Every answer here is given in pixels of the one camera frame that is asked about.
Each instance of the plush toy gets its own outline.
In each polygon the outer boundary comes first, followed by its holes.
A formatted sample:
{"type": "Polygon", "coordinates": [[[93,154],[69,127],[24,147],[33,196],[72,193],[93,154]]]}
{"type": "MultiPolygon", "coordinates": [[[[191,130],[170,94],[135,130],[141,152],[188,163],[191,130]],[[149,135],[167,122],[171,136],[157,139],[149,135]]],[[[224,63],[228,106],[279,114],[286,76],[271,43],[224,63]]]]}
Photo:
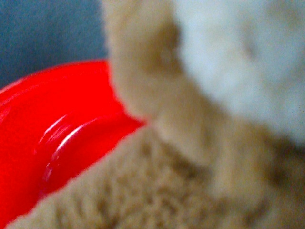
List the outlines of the plush toy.
{"type": "Polygon", "coordinates": [[[305,228],[302,1],[102,1],[147,126],[8,229],[305,228]]]}

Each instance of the red plastic bowl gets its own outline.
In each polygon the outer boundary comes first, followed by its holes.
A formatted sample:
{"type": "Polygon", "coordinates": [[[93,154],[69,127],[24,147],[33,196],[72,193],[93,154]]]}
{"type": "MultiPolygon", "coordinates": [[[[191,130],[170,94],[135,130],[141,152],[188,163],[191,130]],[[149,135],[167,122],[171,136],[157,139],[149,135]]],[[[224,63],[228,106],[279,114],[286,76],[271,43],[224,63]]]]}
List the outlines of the red plastic bowl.
{"type": "Polygon", "coordinates": [[[0,91],[0,228],[141,125],[116,100],[105,61],[48,69],[4,88],[0,91]]]}

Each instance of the teddy bear ear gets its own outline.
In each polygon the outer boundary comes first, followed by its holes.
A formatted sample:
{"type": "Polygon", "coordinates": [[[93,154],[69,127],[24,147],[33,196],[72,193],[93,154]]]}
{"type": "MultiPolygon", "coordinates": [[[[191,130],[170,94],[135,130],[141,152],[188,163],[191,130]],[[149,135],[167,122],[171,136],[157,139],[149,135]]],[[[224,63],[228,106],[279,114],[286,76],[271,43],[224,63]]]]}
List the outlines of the teddy bear ear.
{"type": "Polygon", "coordinates": [[[157,115],[160,98],[181,75],[179,32],[170,0],[103,0],[112,82],[128,112],[157,115]]]}

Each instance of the blue fabric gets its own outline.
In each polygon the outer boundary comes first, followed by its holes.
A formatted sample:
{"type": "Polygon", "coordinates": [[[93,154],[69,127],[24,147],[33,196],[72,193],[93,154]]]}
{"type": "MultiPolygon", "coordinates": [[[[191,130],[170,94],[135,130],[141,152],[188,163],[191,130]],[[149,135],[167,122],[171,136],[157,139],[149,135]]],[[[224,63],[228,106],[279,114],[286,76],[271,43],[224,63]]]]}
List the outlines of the blue fabric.
{"type": "Polygon", "coordinates": [[[107,57],[97,0],[0,0],[0,88],[50,66],[107,57]]]}

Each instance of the tan fur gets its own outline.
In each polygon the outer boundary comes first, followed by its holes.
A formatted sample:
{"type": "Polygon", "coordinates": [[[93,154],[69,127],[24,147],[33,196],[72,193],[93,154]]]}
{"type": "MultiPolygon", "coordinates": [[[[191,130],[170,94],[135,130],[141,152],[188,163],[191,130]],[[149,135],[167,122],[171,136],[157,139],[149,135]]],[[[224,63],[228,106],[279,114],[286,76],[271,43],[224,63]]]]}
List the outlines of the tan fur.
{"type": "Polygon", "coordinates": [[[149,126],[8,228],[305,228],[304,149],[201,96],[170,1],[102,2],[113,86],[149,126]]]}

